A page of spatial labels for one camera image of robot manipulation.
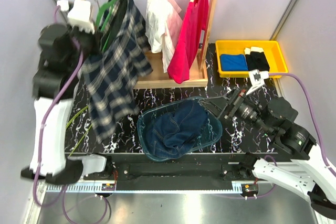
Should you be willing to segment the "blue denim skirt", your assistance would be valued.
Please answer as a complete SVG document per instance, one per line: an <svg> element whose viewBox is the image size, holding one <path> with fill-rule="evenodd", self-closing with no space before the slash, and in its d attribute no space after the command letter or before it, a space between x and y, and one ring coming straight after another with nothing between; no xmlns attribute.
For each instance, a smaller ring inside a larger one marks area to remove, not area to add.
<svg viewBox="0 0 336 224"><path fill-rule="evenodd" d="M193 148L207 122L208 113L197 100L184 100L150 124L145 135L149 153L157 158L180 158Z"/></svg>

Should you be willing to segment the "lime green hanger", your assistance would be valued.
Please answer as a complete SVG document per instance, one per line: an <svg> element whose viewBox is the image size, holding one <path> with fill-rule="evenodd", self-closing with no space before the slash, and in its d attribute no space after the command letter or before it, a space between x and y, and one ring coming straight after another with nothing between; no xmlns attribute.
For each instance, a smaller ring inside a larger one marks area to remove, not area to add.
<svg viewBox="0 0 336 224"><path fill-rule="evenodd" d="M92 149L92 133L88 106L73 108L66 124L66 154L89 153Z"/></svg>

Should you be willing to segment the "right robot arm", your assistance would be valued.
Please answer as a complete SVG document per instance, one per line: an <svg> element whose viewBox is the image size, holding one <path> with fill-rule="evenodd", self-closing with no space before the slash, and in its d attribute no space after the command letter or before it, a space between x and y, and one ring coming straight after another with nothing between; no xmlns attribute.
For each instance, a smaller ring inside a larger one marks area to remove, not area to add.
<svg viewBox="0 0 336 224"><path fill-rule="evenodd" d="M298 112L283 97L266 106L249 100L244 89L235 89L222 97L200 99L200 104L219 119L237 117L271 138L278 154L299 165L307 176L295 175L270 164L252 153L246 153L234 166L233 173L244 180L253 177L267 180L307 201L326 218L335 219L335 176L324 163L321 147L302 126L295 123Z"/></svg>

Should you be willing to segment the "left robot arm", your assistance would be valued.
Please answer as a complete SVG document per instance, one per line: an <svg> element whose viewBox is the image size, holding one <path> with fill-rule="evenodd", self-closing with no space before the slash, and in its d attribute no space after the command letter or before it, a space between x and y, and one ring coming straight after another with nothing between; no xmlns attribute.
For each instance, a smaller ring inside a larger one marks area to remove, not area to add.
<svg viewBox="0 0 336 224"><path fill-rule="evenodd" d="M103 180L113 175L112 165L100 154L66 157L66 125L83 62L98 49L99 35L87 29L54 23L42 29L38 70L33 77L36 115L34 153L21 170L24 179L43 179L53 185L76 183L96 174Z"/></svg>

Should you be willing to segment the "clear blue plastic basin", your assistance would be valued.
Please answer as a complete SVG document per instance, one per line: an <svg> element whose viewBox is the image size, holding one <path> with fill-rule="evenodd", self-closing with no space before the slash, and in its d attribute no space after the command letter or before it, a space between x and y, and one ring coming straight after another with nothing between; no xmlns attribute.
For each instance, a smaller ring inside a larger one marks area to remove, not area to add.
<svg viewBox="0 0 336 224"><path fill-rule="evenodd" d="M183 100L174 101L174 102L159 106L157 108L147 110L139 116L138 121L137 121L137 127L136 127L138 138L139 138L140 145L143 149L143 152L149 159L153 161L157 161L157 162L170 160L169 158L157 158L149 153L147 143L145 142L145 135L146 135L146 131L148 130L150 124L155 119L157 119L159 116L162 116L163 114L167 112L172 112L175 109L177 109L180 103L183 102L184 100L197 100L199 102L201 98L202 97L190 97L190 98L186 98ZM219 121L218 118L214 117L206 109L205 111L208 113L208 122L205 125L204 129L202 130L201 135L196 139L195 145L188 153L199 151L206 147L212 146L216 144L222 137L223 127L222 127L221 122Z"/></svg>

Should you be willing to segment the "dark green hanger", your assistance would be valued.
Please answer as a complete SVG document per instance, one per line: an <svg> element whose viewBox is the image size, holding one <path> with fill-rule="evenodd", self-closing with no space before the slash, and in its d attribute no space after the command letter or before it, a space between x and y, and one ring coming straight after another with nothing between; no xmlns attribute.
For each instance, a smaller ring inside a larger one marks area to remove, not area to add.
<svg viewBox="0 0 336 224"><path fill-rule="evenodd" d="M109 49L117 37L127 9L127 0L108 0L98 10L96 26L98 27L99 46L98 58Z"/></svg>

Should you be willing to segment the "navy plaid skirt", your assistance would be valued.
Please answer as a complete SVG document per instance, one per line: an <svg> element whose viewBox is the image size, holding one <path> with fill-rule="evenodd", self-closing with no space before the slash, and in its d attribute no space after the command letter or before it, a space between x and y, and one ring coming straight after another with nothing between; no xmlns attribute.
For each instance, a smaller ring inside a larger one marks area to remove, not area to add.
<svg viewBox="0 0 336 224"><path fill-rule="evenodd" d="M121 28L109 49L101 58L89 56L82 66L90 95L91 123L98 143L113 135L122 118L139 112L134 86L139 77L153 71L145 55L150 50L145 28L145 19L134 0L127 0Z"/></svg>

